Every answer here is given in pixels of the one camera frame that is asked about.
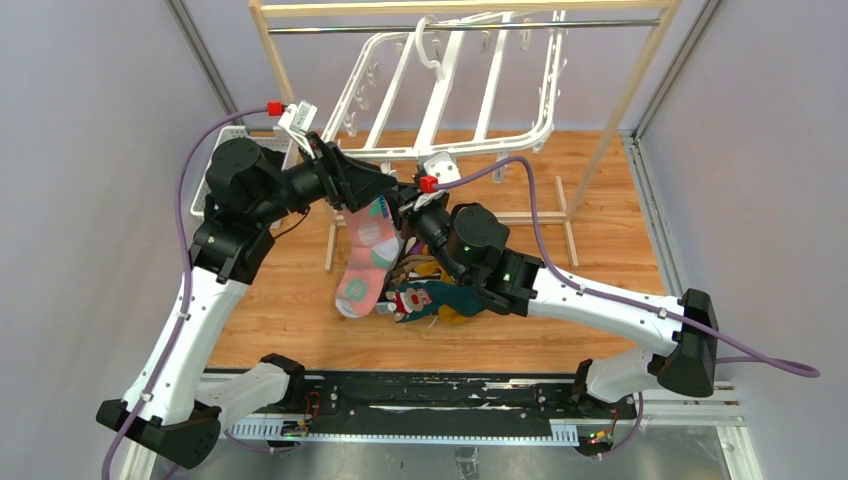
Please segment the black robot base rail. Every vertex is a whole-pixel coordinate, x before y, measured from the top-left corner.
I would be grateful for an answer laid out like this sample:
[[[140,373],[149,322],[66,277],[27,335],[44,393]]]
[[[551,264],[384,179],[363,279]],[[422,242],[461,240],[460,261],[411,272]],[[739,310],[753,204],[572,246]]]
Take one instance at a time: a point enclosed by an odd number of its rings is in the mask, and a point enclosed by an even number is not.
[[[603,410],[572,402],[573,377],[551,373],[311,370],[299,397],[224,430],[238,440],[614,450],[631,430],[741,427],[733,387],[707,399],[665,390],[630,395]]]

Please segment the pink patterned sock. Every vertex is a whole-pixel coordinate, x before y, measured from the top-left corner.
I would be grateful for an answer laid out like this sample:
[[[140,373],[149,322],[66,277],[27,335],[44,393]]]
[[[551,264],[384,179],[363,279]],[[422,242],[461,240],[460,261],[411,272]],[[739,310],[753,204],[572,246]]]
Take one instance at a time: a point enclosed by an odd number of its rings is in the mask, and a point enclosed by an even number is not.
[[[344,317],[360,318],[377,304],[401,242],[384,196],[357,212],[343,211],[342,216],[351,250],[335,305]]]

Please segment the mustard yellow sock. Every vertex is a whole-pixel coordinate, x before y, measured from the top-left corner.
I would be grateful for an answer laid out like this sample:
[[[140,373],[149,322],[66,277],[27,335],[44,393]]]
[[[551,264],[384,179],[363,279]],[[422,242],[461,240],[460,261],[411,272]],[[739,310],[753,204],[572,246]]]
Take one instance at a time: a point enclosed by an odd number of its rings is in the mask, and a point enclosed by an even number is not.
[[[442,267],[435,261],[427,261],[417,265],[413,271],[421,277],[436,276],[437,280],[442,283],[454,286],[453,279],[443,271]],[[469,320],[469,317],[463,316],[454,308],[448,305],[442,305],[438,308],[434,315],[434,322],[438,321],[448,325],[460,325]]]

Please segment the white plastic clip hanger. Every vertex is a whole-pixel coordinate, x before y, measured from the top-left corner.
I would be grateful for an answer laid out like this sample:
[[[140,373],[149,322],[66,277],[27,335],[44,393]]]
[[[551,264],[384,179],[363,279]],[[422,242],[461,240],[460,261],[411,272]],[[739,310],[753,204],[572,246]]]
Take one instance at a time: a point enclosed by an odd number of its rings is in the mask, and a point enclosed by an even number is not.
[[[321,137],[376,165],[539,151],[555,129],[567,15],[485,12],[368,30]]]

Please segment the wooden clothes rack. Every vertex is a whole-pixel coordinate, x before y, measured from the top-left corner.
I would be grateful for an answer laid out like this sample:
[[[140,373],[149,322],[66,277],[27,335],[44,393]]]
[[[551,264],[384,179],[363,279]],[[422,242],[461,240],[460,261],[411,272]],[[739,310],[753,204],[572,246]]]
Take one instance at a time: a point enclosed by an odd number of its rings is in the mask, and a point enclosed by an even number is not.
[[[613,137],[617,134],[679,7],[680,4],[677,1],[367,1],[286,5],[251,1],[248,4],[251,18],[279,91],[287,102],[293,101],[295,95],[285,64],[274,41],[275,37],[330,34],[333,30],[330,27],[273,28],[269,24],[270,20],[390,14],[420,15],[420,20],[412,27],[347,26],[344,29],[347,33],[368,34],[370,37],[357,57],[324,129],[324,137],[327,140],[334,139],[341,126],[351,125],[348,113],[352,102],[357,102],[361,110],[367,108],[362,98],[360,82],[363,76],[373,73],[370,62],[373,49],[388,40],[399,39],[402,42],[397,67],[365,145],[351,153],[355,158],[374,163],[421,161],[437,152],[446,152],[453,158],[480,155],[503,158],[508,153],[527,149],[539,152],[554,130],[559,77],[565,65],[563,37],[566,31],[616,27],[649,28],[647,39],[628,76],[624,90],[602,130],[573,197],[566,198],[562,182],[557,181],[555,187],[559,208],[540,215],[542,223],[562,227],[568,259],[573,267],[580,264],[572,227],[575,213]],[[503,70],[507,41],[513,31],[528,33],[534,29],[545,30],[549,34],[535,123],[525,133],[490,138],[487,133]],[[497,34],[474,135],[464,142],[437,144],[434,138],[452,90],[460,62],[460,50],[466,33],[473,31],[494,31]],[[413,146],[380,148],[377,142],[394,106],[408,64],[413,58],[418,59],[421,65],[435,77],[422,126]]]

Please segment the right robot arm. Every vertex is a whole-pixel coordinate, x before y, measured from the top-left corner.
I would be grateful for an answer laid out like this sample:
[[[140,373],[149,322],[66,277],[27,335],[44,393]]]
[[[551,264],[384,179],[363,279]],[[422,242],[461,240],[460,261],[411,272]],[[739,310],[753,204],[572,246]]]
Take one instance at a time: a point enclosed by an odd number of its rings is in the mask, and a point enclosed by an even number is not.
[[[425,243],[461,294],[499,315],[574,321],[636,343],[623,354],[579,364],[571,400],[580,414],[597,416],[643,390],[712,395],[717,347],[704,331],[716,325],[708,294],[657,296],[589,281],[508,248],[509,228],[482,205],[448,210],[446,204],[445,194],[424,194],[411,183],[389,196],[397,226]]]

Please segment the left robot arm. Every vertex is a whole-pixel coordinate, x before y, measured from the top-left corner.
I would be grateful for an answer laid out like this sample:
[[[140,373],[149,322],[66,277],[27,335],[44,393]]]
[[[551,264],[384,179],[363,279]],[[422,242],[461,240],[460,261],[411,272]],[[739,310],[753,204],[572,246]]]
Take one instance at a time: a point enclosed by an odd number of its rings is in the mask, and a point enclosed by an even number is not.
[[[397,185],[312,132],[300,153],[301,162],[286,167],[282,152],[249,138],[214,149],[202,224],[181,238],[183,280],[172,313],[136,381],[101,404],[99,424],[192,469],[244,417],[269,405],[291,413],[305,404],[304,367],[279,354],[219,386],[200,385],[226,321],[274,246],[272,225],[319,201],[356,212]]]

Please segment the green reindeer sock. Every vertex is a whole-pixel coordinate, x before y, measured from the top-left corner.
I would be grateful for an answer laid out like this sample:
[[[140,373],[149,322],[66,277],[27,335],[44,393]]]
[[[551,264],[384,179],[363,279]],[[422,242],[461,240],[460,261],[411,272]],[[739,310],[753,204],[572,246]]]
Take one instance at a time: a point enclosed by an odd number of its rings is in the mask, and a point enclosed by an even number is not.
[[[392,286],[385,291],[385,297],[395,307],[393,314],[397,323],[434,318],[442,305],[448,305],[469,318],[485,310],[471,287],[451,286],[438,280]]]

